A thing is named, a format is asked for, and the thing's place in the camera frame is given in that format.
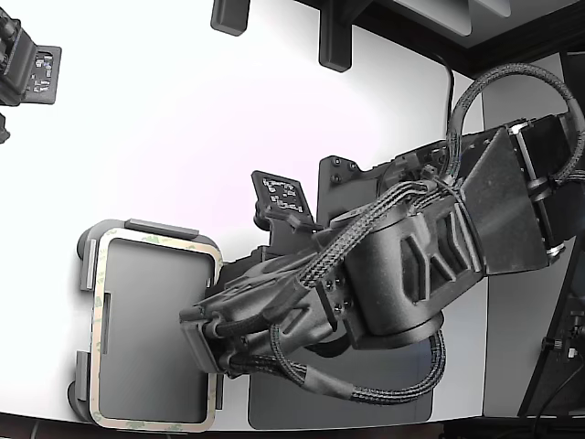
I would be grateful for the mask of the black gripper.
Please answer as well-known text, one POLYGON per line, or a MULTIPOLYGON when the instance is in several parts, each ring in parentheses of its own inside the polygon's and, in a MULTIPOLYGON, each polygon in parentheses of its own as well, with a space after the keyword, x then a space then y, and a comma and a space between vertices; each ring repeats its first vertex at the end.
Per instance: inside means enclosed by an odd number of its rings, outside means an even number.
POLYGON ((305 348, 322 358, 341 354, 341 339, 325 339, 337 329, 341 282, 334 274, 318 281, 284 313, 279 348, 272 348, 272 322, 265 316, 279 294, 293 296, 296 274, 312 255, 301 252, 256 264, 224 289, 179 313, 179 325, 197 368, 207 374, 265 373, 303 378, 307 367, 287 359, 305 348))

